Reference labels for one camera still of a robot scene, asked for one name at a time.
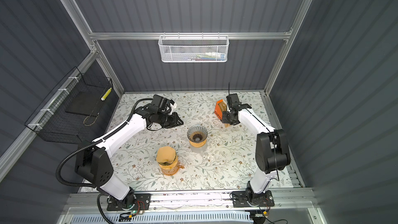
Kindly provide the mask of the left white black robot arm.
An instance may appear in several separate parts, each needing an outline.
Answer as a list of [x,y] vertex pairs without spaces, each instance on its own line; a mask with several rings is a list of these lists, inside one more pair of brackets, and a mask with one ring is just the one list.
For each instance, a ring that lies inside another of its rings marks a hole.
[[176,107],[177,104],[171,101],[165,106],[147,104],[133,109],[127,120],[116,128],[93,142],[80,145],[80,148],[91,144],[93,146],[76,155],[75,172],[92,183],[99,192],[107,193],[123,209],[136,206],[134,190],[116,175],[111,158],[129,139],[153,123],[165,129],[183,125],[176,113]]

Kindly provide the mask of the clear frosted glass dripper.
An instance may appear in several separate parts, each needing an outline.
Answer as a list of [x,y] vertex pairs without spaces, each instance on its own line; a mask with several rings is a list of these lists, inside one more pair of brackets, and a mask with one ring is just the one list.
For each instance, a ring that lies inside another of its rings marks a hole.
[[194,153],[197,153],[197,154],[200,154],[201,156],[203,156],[204,152],[206,150],[206,147],[205,146],[202,146],[202,147],[193,147],[193,146],[191,146],[191,150]]

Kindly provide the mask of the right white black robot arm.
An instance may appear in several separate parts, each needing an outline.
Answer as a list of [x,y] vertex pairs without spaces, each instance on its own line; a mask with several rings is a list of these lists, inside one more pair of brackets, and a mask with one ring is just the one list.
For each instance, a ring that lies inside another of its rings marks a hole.
[[279,172],[291,163],[288,139],[282,129],[264,122],[248,104],[227,103],[222,112],[222,122],[230,125],[243,124],[256,136],[255,161],[257,170],[248,182],[243,200],[251,206],[272,206],[268,187],[279,180]]

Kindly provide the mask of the grey glass dripper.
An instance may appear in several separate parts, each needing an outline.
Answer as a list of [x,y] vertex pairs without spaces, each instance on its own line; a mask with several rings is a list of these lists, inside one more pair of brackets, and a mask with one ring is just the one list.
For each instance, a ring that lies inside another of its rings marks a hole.
[[187,137],[190,142],[195,144],[203,143],[207,140],[208,131],[202,125],[191,126],[187,131]]

